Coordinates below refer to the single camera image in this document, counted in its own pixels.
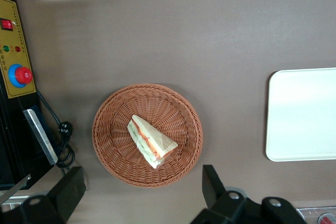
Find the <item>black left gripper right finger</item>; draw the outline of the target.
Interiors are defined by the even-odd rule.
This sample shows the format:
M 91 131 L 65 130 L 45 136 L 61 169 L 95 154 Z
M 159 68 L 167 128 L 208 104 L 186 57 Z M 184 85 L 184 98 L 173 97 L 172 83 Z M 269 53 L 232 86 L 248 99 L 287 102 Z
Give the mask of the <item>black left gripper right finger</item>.
M 207 207 L 192 223 L 260 223 L 260 208 L 237 188 L 227 189 L 213 165 L 204 165 L 202 192 Z

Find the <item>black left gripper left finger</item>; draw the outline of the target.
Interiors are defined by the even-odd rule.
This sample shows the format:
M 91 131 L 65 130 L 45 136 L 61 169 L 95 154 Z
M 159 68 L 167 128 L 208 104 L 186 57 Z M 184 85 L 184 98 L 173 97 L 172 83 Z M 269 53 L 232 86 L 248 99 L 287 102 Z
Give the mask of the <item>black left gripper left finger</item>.
M 25 200 L 17 223 L 67 223 L 85 191 L 83 168 L 73 167 L 46 195 Z

